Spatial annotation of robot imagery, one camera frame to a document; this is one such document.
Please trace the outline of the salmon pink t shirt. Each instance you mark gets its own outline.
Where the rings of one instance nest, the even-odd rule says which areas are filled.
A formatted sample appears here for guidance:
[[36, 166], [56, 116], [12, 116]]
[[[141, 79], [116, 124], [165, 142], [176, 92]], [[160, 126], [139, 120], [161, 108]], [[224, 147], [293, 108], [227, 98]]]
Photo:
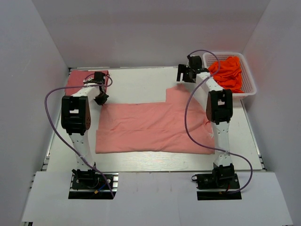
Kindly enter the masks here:
[[166, 89], [165, 102], [106, 104], [102, 107], [96, 131], [96, 154], [138, 151], [212, 154], [214, 136], [210, 121], [200, 103], [184, 84]]

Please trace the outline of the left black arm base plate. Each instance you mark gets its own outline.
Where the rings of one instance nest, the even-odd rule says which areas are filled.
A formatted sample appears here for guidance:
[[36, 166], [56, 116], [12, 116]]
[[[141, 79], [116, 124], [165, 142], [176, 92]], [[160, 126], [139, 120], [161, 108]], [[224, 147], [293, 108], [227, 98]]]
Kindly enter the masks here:
[[69, 200], [113, 200], [118, 187], [118, 173], [102, 176], [97, 172], [72, 171]]

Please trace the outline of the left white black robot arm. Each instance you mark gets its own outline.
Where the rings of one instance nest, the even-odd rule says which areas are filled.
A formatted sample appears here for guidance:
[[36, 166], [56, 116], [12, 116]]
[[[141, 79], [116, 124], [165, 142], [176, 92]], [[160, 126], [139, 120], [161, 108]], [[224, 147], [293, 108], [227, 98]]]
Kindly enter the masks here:
[[79, 182], [84, 182], [90, 188], [99, 184], [99, 176], [94, 170], [96, 163], [92, 158], [88, 140], [88, 130], [92, 124], [90, 104], [96, 102], [103, 105], [107, 98], [104, 87], [93, 86], [91, 83], [62, 98], [61, 125], [76, 150], [77, 167], [72, 172]]

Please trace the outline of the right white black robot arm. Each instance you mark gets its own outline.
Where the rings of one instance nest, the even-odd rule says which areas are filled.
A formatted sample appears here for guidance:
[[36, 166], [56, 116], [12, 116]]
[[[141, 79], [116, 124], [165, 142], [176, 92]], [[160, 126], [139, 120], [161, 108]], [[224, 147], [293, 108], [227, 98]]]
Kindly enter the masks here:
[[201, 85], [205, 85], [207, 92], [206, 117], [211, 122], [214, 134], [214, 150], [219, 155], [213, 163], [212, 181], [216, 187], [222, 188], [234, 178], [235, 171], [230, 157], [229, 125], [233, 116], [233, 100], [230, 89], [223, 89], [210, 75], [205, 68], [193, 70], [187, 65], [179, 64], [177, 69], [177, 81], [197, 82], [197, 74], [200, 74], [200, 83], [192, 91], [184, 112], [184, 126], [186, 133], [189, 133], [187, 126], [187, 112], [189, 103]]

